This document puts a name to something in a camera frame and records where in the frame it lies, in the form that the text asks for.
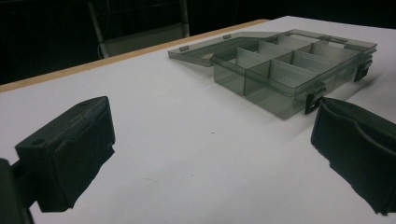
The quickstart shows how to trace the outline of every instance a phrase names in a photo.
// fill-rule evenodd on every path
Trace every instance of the transparent plastic box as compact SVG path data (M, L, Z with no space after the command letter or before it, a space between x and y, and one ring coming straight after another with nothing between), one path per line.
M241 32L168 51L169 58L213 66L214 80L288 119L342 84L367 75L376 44L302 30Z

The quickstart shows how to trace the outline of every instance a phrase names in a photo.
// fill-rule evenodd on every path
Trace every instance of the plastic organizer box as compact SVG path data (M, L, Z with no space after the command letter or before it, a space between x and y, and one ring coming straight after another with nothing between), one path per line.
M376 44L302 30L241 32L168 51L213 66L220 85L288 119L309 114L327 93L367 75Z

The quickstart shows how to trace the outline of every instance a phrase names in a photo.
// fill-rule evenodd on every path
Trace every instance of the screw hole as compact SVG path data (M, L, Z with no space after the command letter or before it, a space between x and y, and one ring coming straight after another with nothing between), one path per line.
M33 141L32 145L37 146L37 145L42 144L44 141L45 141L44 139L40 138L40 139Z

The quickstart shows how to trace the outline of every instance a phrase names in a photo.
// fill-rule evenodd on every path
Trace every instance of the white tabletop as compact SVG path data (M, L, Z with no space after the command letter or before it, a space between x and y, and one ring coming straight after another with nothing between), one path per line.
M367 77L327 96L396 122L396 30L284 17L239 31L291 29L377 43ZM35 223L396 222L313 148L317 112L278 119L170 49L0 93L0 158L10 163L21 140L71 106L110 101L116 153L73 209L46 214L35 203Z

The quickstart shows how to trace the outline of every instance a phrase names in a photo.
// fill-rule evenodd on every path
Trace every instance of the table edge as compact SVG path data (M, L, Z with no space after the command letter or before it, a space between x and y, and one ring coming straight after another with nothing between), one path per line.
M93 69L93 68L97 68L97 67L100 67L100 66L104 66L104 65L107 65L107 64L110 64L110 63L116 63L116 62L120 62L120 61L123 61L123 60L126 60L126 59L137 57L137 56L140 56L140 55L143 55L143 54L151 53L151 52L156 51L156 50L166 49L166 48L173 47L173 46L180 45L180 44L184 44L184 43L187 43L187 42L190 42L190 41L193 41L193 40L206 38L206 37L209 37L209 36L212 36L212 35L223 34L223 33L226 33L226 32L242 29L242 28L245 28L245 27L249 27L249 26L260 24L260 23L267 22L267 21L269 21L269 20L260 19L260 20L255 20L255 21L249 21L249 22L237 24L237 25L234 25L234 26L218 29L218 30L215 30L215 31L207 32L207 33L204 33L204 34L193 35L193 36L182 38L182 39L179 39L179 40L175 40L175 41L167 42L167 43L164 43L164 44L152 46L152 47L149 47L149 48L131 51L131 52L128 52L128 53L124 53L124 54L117 55L117 56L114 56L114 57L110 57L110 58L94 61L94 62L91 62L91 63L84 63L84 64L81 64L81 65L73 66L73 67L70 67L70 68L63 69L63 70L47 73L47 74L44 74L44 75L39 75L39 76L36 76L36 77L29 77L29 78L26 78L26 79L15 81L15 82L10 82L10 83L4 84L4 85L0 85L0 92L12 91L12 90L16 90L18 88L23 88L23 87L27 87L27 86L30 86L30 85L35 85L37 83L49 81L49 80L52 80L52 79L55 79L55 78L66 77L66 76L69 76L69 75L73 75L75 73L87 71L87 70L90 70L90 69Z

